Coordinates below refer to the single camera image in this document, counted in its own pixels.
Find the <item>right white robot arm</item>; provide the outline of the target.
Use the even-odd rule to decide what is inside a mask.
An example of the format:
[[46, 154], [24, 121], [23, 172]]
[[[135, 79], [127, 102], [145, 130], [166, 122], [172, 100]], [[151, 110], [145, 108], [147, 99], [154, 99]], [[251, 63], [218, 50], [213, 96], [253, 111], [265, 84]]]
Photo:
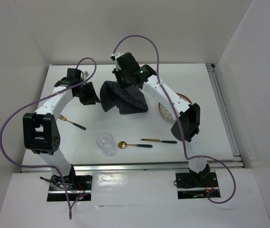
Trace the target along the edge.
[[199, 133], [200, 106], [183, 100], [164, 83], [159, 76], [159, 64], [156, 65], [156, 70], [149, 65], [139, 66], [129, 52], [113, 53], [111, 59], [116, 65], [112, 73], [116, 76], [120, 88], [137, 86], [154, 97], [175, 116], [176, 121], [171, 128], [173, 136], [183, 144], [191, 142]]

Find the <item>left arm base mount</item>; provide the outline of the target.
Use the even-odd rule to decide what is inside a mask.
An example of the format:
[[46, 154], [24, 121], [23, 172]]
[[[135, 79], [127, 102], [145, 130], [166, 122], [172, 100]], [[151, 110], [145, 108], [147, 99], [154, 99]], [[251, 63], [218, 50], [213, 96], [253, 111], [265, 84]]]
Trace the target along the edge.
[[[47, 202], [67, 201], [62, 179], [57, 176], [51, 178], [40, 177], [41, 180], [49, 184]], [[70, 201], [91, 201], [93, 175], [77, 175], [74, 183], [66, 180], [67, 193]]]

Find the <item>dark grey checked cloth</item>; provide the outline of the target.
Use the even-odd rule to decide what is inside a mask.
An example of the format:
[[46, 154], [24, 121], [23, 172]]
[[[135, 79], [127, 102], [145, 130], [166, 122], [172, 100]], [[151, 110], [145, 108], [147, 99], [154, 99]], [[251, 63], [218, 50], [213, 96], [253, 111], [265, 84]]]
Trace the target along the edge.
[[137, 114], [148, 112], [148, 105], [144, 94], [134, 85], [121, 89], [118, 82], [105, 81], [100, 88], [100, 102], [105, 112], [113, 107], [119, 109], [119, 113]]

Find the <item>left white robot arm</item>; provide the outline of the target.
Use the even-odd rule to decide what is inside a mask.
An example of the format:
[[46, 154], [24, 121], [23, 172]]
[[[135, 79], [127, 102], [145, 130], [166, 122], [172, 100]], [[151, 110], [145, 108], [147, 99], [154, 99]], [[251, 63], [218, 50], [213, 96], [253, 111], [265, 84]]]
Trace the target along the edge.
[[100, 100], [91, 82], [65, 90], [88, 78], [87, 72], [76, 68], [68, 68], [67, 76], [54, 85], [52, 97], [46, 99], [43, 105], [33, 113], [23, 116], [23, 135], [25, 148], [39, 155], [44, 162], [51, 166], [53, 175], [65, 189], [76, 186], [75, 169], [70, 164], [59, 146], [61, 142], [57, 119], [65, 106], [77, 97], [83, 105], [95, 105]]

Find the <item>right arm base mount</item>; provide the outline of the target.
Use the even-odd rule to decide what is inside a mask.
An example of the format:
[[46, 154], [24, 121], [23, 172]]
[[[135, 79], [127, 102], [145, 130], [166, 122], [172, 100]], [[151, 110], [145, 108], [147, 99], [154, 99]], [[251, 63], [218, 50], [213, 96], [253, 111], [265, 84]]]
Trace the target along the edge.
[[173, 185], [177, 188], [177, 196], [179, 200], [184, 199], [203, 199], [220, 198], [221, 193], [215, 172], [210, 172], [202, 182], [195, 182], [190, 173], [176, 173], [176, 180]]

